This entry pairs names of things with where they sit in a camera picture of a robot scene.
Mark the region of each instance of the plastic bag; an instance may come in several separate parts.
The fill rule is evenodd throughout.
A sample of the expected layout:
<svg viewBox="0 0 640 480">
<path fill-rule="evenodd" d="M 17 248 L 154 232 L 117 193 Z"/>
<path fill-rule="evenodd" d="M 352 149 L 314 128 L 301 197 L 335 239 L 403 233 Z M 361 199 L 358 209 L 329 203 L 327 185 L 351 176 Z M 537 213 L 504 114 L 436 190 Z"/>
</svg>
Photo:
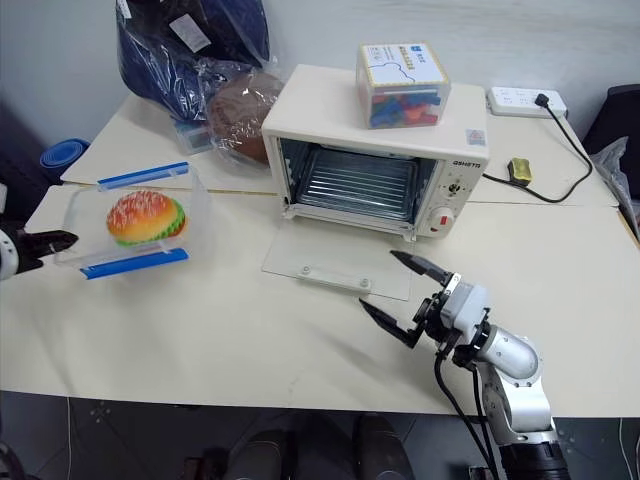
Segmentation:
<svg viewBox="0 0 640 480">
<path fill-rule="evenodd" d="M 620 137 L 598 153 L 590 155 L 591 161 L 604 179 L 607 186 L 620 202 L 620 211 L 631 227 L 633 234 L 640 240 L 640 228 L 633 208 L 627 176 L 620 170 L 620 159 L 627 148 L 629 137 Z"/>
<path fill-rule="evenodd" d="M 201 85 L 214 144 L 229 159 L 268 166 L 262 122 L 282 90 L 282 82 L 267 73 L 252 71 L 237 75 L 214 95 L 206 81 Z"/>
<path fill-rule="evenodd" d="M 215 69 L 221 85 L 270 59 L 260 0 L 118 0 L 117 5 L 124 83 L 179 120 L 206 120 L 199 60 L 215 62 L 210 71 Z"/>
</svg>

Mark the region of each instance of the brand logo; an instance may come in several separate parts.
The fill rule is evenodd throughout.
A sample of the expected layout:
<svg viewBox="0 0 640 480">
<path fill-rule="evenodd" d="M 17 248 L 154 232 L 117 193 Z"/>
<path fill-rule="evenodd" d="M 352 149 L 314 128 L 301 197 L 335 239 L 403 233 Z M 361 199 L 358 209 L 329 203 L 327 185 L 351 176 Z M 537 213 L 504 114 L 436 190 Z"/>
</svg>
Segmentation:
<svg viewBox="0 0 640 480">
<path fill-rule="evenodd" d="M 475 163 L 475 162 L 461 162 L 460 160 L 454 160 L 453 164 L 454 165 L 458 165 L 460 167 L 480 168 L 480 164 L 479 163 Z"/>
</svg>

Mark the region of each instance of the floor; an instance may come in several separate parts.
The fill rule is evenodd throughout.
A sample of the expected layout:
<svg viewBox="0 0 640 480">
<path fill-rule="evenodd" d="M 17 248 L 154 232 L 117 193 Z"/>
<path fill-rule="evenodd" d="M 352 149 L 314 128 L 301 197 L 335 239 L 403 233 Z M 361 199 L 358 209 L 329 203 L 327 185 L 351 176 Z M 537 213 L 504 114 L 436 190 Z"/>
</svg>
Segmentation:
<svg viewBox="0 0 640 480">
<path fill-rule="evenodd" d="M 12 446 L 28 473 L 64 480 L 71 431 L 73 479 L 178 480 L 184 460 L 219 447 L 237 451 L 254 433 L 295 430 L 309 412 L 292 409 L 185 407 L 71 399 L 2 392 L 2 440 Z M 354 412 L 323 412 L 346 435 Z M 418 479 L 468 479 L 481 457 L 455 417 L 385 414 L 400 438 Z M 561 445 L 574 479 L 637 478 L 640 419 L 624 419 L 622 438 L 633 470 L 629 476 L 618 441 L 618 419 L 557 419 Z"/>
</svg>

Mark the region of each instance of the black cable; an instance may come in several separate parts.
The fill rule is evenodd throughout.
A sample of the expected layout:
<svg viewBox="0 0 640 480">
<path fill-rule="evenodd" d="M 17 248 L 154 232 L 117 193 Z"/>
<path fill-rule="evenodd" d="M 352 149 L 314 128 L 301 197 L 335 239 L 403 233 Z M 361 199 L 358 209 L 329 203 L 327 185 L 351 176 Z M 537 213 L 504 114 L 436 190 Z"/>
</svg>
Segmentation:
<svg viewBox="0 0 640 480">
<path fill-rule="evenodd" d="M 451 391 L 447 388 L 447 386 L 444 383 L 444 380 L 442 379 L 441 367 L 442 367 L 443 360 L 444 360 L 444 354 L 442 352 L 438 352 L 436 354 L 436 361 L 433 364 L 433 373 L 435 374 L 436 382 L 438 382 L 438 386 L 440 387 L 440 390 L 442 390 L 442 393 L 444 393 L 445 396 L 449 399 L 449 401 L 451 402 L 451 405 L 453 405 L 454 410 L 466 425 L 467 430 L 469 430 L 469 433 L 473 437 L 473 441 L 476 442 L 476 446 L 478 447 L 478 450 L 480 450 L 480 453 L 484 457 L 484 461 L 487 462 L 489 469 L 491 469 L 491 460 L 489 458 L 489 455 L 487 454 L 487 451 L 482 445 L 482 441 L 480 440 L 480 437 L 478 437 L 478 434 L 474 430 L 473 425 L 469 420 L 469 417 L 467 417 L 467 415 L 460 408 L 460 405 L 458 405 L 456 397 L 453 396 L 453 393 L 451 393 Z M 491 473 L 493 474 L 494 478 L 497 480 L 498 472 L 495 471 L 495 469 L 493 469 Z"/>
<path fill-rule="evenodd" d="M 569 195 L 571 195 L 573 193 L 573 191 L 576 189 L 576 187 L 578 185 L 580 185 L 589 175 L 591 175 L 591 172 L 593 172 L 593 164 L 591 163 L 591 161 L 589 160 L 589 158 L 583 154 L 580 149 L 578 148 L 578 146 L 574 143 L 574 141 L 571 139 L 571 137 L 569 136 L 569 134 L 567 133 L 567 131 L 564 129 L 564 127 L 562 126 L 562 124 L 560 123 L 560 120 L 558 120 L 558 117 L 556 117 L 555 113 L 553 113 L 553 111 L 551 110 L 551 108 L 549 108 L 549 99 L 545 96 L 545 95 L 538 95 L 538 98 L 536 98 L 536 105 L 543 107 L 547 110 L 547 112 L 549 112 L 549 114 L 551 115 L 551 117 L 553 118 L 553 120 L 556 122 L 556 124 L 558 125 L 558 127 L 560 127 L 560 130 L 562 130 L 562 133 L 564 134 L 564 136 L 567 138 L 567 140 L 569 140 L 569 143 L 571 144 L 571 146 L 574 148 L 574 150 L 578 153 L 578 155 L 580 155 L 580 158 L 582 160 L 584 160 L 587 163 L 587 173 L 584 174 L 582 177 L 580 177 L 569 189 L 569 191 L 567 193 L 565 193 L 562 197 L 560 198 L 548 198 L 545 197 L 544 195 L 539 194 L 538 192 L 536 192 L 535 190 L 531 190 L 529 187 L 525 187 L 523 185 L 518 185 L 515 182 L 512 182 L 511 180 L 504 180 L 502 178 L 498 178 L 498 177 L 494 177 L 492 175 L 489 175 L 487 173 L 483 173 L 482 176 L 484 178 L 487 178 L 489 180 L 492 180 L 494 182 L 498 182 L 498 183 L 502 183 L 504 185 L 509 185 L 511 187 L 514 188 L 518 188 L 524 192 L 527 192 L 530 195 L 533 195 L 534 197 L 542 200 L 543 202 L 547 202 L 547 203 L 560 203 L 563 202 L 564 200 L 566 200 Z"/>
<path fill-rule="evenodd" d="M 493 456 L 493 448 L 491 448 L 491 440 L 489 439 L 489 431 L 487 430 L 487 419 L 482 414 L 482 406 L 480 404 L 480 383 L 478 378 L 478 370 L 476 368 L 473 369 L 473 399 L 476 402 L 476 411 L 478 412 L 478 420 L 480 421 L 480 428 L 482 429 L 482 436 L 484 437 L 484 446 L 487 449 L 487 453 L 489 454 L 489 459 L 491 463 L 489 464 L 489 469 L 495 475 L 498 471 L 498 465 L 496 464 L 496 459 Z"/>
</svg>

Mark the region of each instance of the power strip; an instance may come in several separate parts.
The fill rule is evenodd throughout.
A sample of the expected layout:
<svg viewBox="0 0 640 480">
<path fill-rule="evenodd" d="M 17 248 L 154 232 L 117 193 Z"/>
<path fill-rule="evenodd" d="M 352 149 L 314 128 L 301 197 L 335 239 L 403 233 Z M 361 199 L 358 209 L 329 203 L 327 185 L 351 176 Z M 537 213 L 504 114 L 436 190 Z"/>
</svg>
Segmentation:
<svg viewBox="0 0 640 480">
<path fill-rule="evenodd" d="M 549 118 L 549 112 L 535 104 L 535 99 L 539 93 L 549 97 L 549 108 L 557 117 L 567 114 L 567 106 L 560 98 L 560 94 L 555 90 L 491 87 L 487 98 L 494 115 Z"/>
</svg>

